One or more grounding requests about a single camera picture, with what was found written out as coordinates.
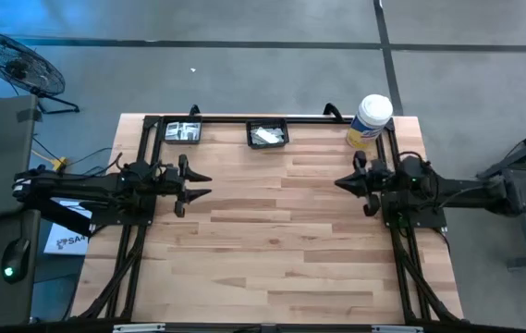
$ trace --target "white lid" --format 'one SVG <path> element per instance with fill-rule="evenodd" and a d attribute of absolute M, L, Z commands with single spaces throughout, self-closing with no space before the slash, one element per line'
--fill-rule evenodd
<path fill-rule="evenodd" d="M 371 94 L 363 98 L 357 115 L 368 125 L 383 126 L 390 120 L 393 111 L 392 103 L 387 97 Z"/>

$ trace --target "butcher block tabletop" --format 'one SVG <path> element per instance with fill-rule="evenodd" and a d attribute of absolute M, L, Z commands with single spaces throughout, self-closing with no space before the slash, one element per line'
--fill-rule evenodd
<path fill-rule="evenodd" d="M 121 115 L 111 160 L 123 153 L 121 162 L 135 161 L 145 116 Z M 395 117 L 394 122 L 399 151 L 424 156 L 419 120 Z M 199 144 L 163 143 L 163 162 L 176 165 L 186 154 L 194 171 L 213 178 L 188 188 L 213 191 L 187 205 L 184 218 L 173 213 L 176 198 L 158 198 L 132 320 L 402 323 L 392 243 L 382 216 L 365 216 L 365 199 L 334 185 L 353 172 L 356 149 L 345 141 L 348 127 L 290 124 L 285 147 L 252 150 L 244 124 L 203 123 Z M 365 152 L 368 159 L 377 158 L 374 144 Z M 91 239 L 72 315 L 86 310 L 112 276 L 121 229 L 107 227 Z M 461 317 L 446 244 L 430 229 L 416 233 L 425 279 Z M 119 304 L 126 286 L 124 280 Z M 411 283 L 410 290 L 418 313 Z"/>

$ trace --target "disinfecting wipes container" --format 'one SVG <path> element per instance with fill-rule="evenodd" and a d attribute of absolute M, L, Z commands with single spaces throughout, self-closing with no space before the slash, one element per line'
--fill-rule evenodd
<path fill-rule="evenodd" d="M 392 103 L 387 97 L 371 94 L 363 98 L 357 116 L 351 122 L 347 142 L 352 147 L 364 148 L 380 135 L 392 112 Z"/>

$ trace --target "fan stand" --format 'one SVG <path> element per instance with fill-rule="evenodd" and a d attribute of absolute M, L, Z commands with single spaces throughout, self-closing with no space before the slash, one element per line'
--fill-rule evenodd
<path fill-rule="evenodd" d="M 38 103 L 39 110 L 41 110 L 41 112 L 43 114 L 45 114 L 45 115 L 54 115 L 54 114 L 70 113 L 70 112 L 78 113 L 80 111 L 80 108 L 77 105 L 75 105 L 73 103 L 70 103 L 68 101 L 64 101 L 62 99 L 59 99 L 57 97 L 49 96 L 46 93 L 41 92 L 38 88 L 32 88 L 31 89 L 31 93 L 36 95 L 39 98 L 48 98 L 50 100 L 57 101 L 57 102 L 59 102 L 61 104 L 64 104 L 64 105 L 73 106 L 73 108 L 70 108 L 70 109 L 63 109 L 63 110 L 56 110 L 56 111 L 47 111 L 47 109 L 45 109 L 44 106 L 39 101 L 39 103 Z"/>

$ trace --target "gray concrete floor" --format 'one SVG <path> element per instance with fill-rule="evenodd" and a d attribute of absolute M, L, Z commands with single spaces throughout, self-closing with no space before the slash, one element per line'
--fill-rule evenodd
<path fill-rule="evenodd" d="M 526 44 L 526 0 L 383 0 L 392 43 Z M 371 0 L 0 0 L 13 36 L 139 40 L 379 42 Z M 43 46 L 78 115 L 45 117 L 50 149 L 79 158 L 109 146 L 123 112 L 353 114 L 363 96 L 388 95 L 379 51 Z M 418 116 L 429 159 L 445 177 L 472 177 L 526 136 L 526 54 L 395 52 L 404 114 Z M 0 80 L 0 97 L 12 96 Z M 107 154 L 77 165 L 85 171 Z M 526 269 L 518 219 L 447 209 L 452 262 L 466 318 L 526 327 Z M 41 256 L 38 280 L 80 269 Z M 59 319 L 75 284 L 40 282 L 33 312 Z"/>

